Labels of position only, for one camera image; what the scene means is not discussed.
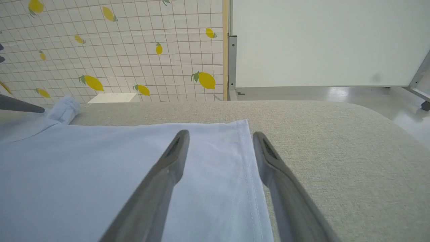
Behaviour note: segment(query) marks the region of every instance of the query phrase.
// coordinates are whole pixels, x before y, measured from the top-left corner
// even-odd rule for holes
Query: light blue cloth
[[[163,241],[273,241],[247,120],[68,125],[79,109],[65,97],[0,125],[0,241],[98,241],[182,129],[190,146]]]

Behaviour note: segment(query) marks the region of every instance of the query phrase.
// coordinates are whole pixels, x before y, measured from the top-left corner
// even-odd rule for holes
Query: white floor
[[[372,109],[405,129],[430,149],[430,112],[423,99],[400,87],[263,87],[238,88],[243,100],[320,100],[349,102]]]

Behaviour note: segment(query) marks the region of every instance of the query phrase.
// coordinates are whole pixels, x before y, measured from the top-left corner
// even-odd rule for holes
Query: lemon pattern wallpaper
[[[0,0],[0,87],[36,105],[221,101],[222,31],[222,0]]]

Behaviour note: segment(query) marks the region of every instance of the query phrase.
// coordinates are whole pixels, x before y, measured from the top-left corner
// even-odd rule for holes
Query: gray rod
[[[15,99],[13,97],[5,96],[3,94],[0,94],[0,109],[21,112],[45,112],[45,109],[42,107]]]

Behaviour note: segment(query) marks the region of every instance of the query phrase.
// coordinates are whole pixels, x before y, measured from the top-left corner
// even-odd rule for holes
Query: white box
[[[100,93],[88,103],[106,102],[140,102],[140,98],[137,93]]]

